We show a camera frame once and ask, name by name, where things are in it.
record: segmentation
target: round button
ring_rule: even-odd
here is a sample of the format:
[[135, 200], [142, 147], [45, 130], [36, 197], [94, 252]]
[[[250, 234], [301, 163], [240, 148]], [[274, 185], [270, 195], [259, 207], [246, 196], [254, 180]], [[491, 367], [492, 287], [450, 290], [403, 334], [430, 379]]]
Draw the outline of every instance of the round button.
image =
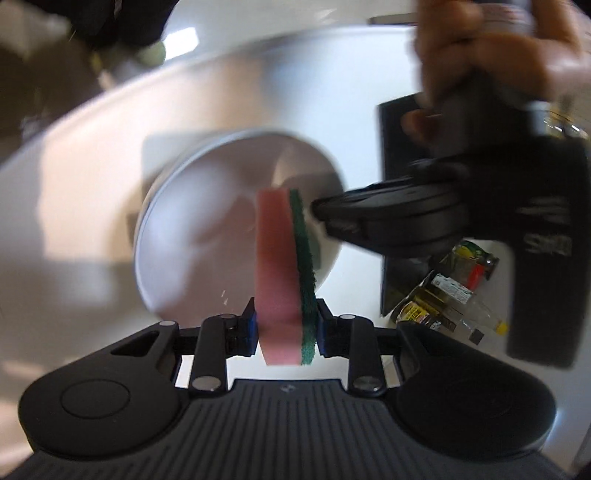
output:
[[222, 381], [217, 377], [210, 377], [208, 375], [197, 377], [193, 380], [192, 386], [195, 390], [202, 392], [215, 392], [222, 386]]
[[353, 386], [357, 390], [373, 393], [382, 388], [382, 382], [379, 380], [379, 378], [375, 378], [371, 375], [364, 375], [362, 377], [357, 377], [353, 381]]
[[129, 390], [112, 380], [88, 380], [69, 387], [61, 396], [61, 406], [81, 419], [102, 419], [123, 410]]

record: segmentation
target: white countertop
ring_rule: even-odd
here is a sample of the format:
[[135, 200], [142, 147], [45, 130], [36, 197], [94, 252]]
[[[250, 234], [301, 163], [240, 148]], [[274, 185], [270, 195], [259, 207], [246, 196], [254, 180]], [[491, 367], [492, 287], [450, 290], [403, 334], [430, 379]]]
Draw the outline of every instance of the white countertop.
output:
[[[16, 407], [32, 380], [156, 320], [135, 288], [131, 239], [163, 165], [204, 134], [269, 127], [317, 144], [347, 189], [379, 180], [376, 105], [418, 90], [411, 32], [311, 31], [179, 61], [83, 105], [0, 168], [0, 464], [27, 451]], [[378, 320], [380, 282], [379, 256], [343, 247], [317, 295]], [[345, 378], [346, 365], [228, 368]]]

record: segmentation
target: finger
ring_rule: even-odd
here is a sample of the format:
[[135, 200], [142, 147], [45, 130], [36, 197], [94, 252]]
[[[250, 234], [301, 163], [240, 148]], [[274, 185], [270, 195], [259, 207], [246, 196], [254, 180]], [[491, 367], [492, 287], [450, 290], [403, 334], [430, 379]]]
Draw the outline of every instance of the finger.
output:
[[510, 33], [484, 33], [473, 42], [475, 66], [500, 82], [555, 100], [589, 81], [589, 56], [571, 44]]
[[423, 61], [441, 48], [459, 40], [470, 38], [482, 25], [482, 10], [472, 3], [460, 0], [442, 2], [419, 10], [415, 51]]
[[536, 37], [546, 40], [558, 40], [581, 49], [581, 37], [578, 32], [580, 20], [589, 21], [569, 0], [534, 0], [531, 5], [536, 21]]
[[427, 110], [413, 110], [401, 119], [402, 129], [418, 145], [428, 146], [437, 135], [439, 115], [430, 115]]
[[424, 97], [429, 106], [456, 85], [473, 68], [470, 45], [454, 43], [440, 50], [439, 54], [421, 67]]

